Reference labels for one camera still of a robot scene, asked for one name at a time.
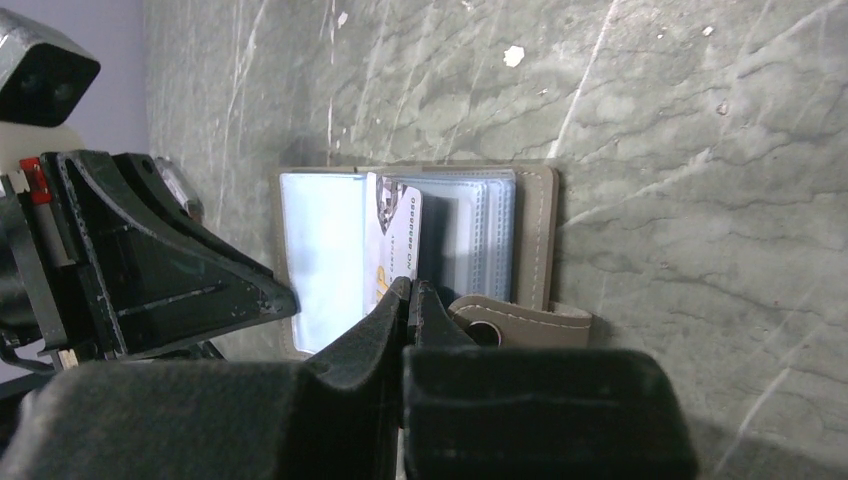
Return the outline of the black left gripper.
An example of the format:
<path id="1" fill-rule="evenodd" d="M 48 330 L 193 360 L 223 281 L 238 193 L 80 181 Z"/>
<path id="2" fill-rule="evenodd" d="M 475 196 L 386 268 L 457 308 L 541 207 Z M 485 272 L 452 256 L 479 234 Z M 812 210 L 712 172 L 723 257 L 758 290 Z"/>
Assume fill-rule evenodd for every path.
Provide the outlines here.
<path id="1" fill-rule="evenodd" d="M 211 338 L 290 317 L 294 292 L 193 220 L 155 161 L 75 150 L 1 178 L 1 359 L 210 357 Z"/>

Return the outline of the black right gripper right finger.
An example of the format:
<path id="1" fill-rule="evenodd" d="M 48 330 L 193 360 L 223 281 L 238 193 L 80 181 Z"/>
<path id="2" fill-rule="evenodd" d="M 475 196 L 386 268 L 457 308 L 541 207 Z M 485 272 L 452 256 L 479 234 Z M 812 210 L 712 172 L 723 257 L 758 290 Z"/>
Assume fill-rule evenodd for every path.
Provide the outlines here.
<path id="1" fill-rule="evenodd" d="M 694 479 L 673 386 L 627 349 L 481 346 L 426 281 L 402 352 L 410 479 Z"/>

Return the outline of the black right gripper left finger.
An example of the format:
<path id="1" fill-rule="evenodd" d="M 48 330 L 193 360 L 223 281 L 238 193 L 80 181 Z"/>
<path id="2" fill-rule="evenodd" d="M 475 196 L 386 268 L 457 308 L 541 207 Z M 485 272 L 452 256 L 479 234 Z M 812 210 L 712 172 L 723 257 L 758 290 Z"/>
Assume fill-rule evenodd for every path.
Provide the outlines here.
<path id="1" fill-rule="evenodd" d="M 392 479 L 411 283 L 305 361 L 92 362 L 38 391 L 5 479 Z"/>

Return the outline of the grey card holder wallet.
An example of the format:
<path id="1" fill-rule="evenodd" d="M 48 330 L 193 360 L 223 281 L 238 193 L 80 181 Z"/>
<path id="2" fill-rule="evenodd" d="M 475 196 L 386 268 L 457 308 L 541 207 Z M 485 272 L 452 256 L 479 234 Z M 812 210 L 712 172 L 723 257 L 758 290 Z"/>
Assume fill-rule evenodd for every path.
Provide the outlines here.
<path id="1" fill-rule="evenodd" d="M 281 168 L 269 179 L 275 273 L 299 302 L 292 343 L 315 354 L 362 317 L 369 173 L 422 194 L 418 276 L 485 345 L 584 347 L 591 315 L 551 298 L 559 174 L 545 165 Z"/>

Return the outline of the pack of coloured markers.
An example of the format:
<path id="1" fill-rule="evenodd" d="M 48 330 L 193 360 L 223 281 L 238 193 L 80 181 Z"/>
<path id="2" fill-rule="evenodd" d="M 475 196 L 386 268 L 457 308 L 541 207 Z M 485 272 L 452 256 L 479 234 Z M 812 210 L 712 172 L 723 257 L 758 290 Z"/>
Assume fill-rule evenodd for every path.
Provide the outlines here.
<path id="1" fill-rule="evenodd" d="M 171 191 L 177 203 L 191 219 L 202 223 L 205 213 L 204 206 L 199 194 L 192 187 L 182 169 L 169 158 L 156 157 L 154 162 L 163 182 Z"/>

